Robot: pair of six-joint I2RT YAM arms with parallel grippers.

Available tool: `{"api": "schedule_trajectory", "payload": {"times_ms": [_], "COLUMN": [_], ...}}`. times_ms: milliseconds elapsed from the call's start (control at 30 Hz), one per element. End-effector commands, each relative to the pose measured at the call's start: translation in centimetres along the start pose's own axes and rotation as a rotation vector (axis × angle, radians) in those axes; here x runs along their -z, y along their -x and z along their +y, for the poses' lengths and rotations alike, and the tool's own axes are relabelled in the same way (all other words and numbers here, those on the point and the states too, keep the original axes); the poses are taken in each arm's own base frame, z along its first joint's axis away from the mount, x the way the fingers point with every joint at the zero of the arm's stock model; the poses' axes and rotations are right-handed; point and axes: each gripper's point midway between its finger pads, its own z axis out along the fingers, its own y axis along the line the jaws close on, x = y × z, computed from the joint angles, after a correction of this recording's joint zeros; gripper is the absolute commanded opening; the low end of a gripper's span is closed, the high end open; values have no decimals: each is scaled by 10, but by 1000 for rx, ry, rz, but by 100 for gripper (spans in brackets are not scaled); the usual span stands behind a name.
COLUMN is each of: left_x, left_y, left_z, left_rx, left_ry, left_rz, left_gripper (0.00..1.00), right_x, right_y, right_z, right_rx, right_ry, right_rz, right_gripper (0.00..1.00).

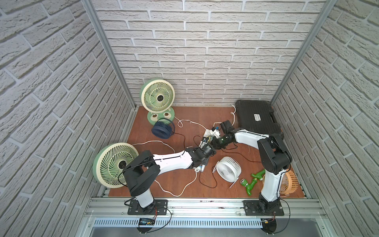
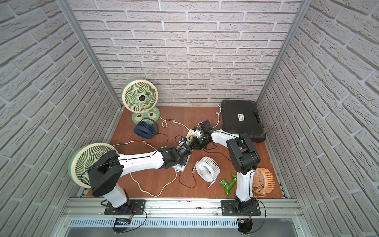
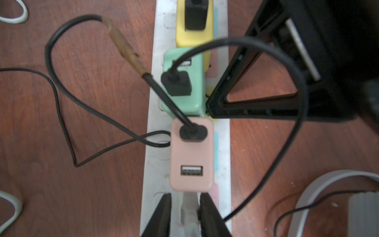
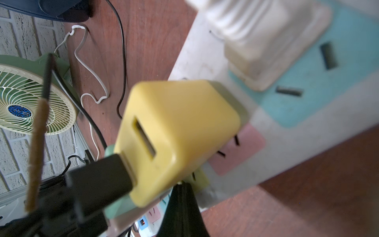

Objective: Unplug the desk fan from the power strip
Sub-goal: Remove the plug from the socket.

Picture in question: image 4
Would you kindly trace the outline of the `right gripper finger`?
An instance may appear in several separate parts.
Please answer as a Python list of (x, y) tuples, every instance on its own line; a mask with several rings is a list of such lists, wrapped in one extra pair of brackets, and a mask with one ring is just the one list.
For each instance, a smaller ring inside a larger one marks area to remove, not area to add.
[(191, 184), (173, 187), (158, 237), (208, 237)]

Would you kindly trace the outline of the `yellow USB charger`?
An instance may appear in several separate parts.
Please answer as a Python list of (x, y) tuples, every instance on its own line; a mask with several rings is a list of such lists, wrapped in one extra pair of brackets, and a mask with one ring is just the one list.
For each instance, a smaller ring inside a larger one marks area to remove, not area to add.
[(220, 82), (146, 81), (130, 91), (114, 152), (145, 207), (183, 180), (248, 122), (246, 108)]

